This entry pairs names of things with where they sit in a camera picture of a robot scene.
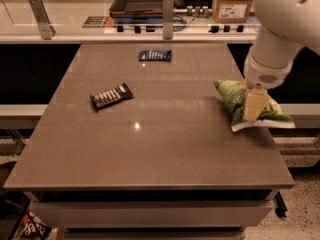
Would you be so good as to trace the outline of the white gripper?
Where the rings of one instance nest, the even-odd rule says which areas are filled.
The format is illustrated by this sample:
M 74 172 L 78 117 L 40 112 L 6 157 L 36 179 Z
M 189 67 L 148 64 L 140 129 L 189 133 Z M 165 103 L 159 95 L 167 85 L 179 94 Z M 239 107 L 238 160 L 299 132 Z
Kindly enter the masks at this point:
M 244 78 L 249 85 L 255 88 L 248 89 L 245 94 L 244 120 L 255 121 L 260 116 L 269 101 L 265 89 L 281 86 L 291 72 L 291 68 L 292 63 L 287 63 L 280 68 L 271 68 L 259 63 L 251 53 L 248 54 L 245 61 Z

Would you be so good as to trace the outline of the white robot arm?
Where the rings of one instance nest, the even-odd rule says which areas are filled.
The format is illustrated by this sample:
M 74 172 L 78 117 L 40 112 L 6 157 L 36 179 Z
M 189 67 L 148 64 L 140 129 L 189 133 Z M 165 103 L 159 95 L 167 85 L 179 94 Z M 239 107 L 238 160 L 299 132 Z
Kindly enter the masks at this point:
M 249 121 L 262 113 L 267 91 L 282 85 L 302 48 L 320 52 L 320 0 L 254 0 L 253 7 L 261 27 L 244 66 Z

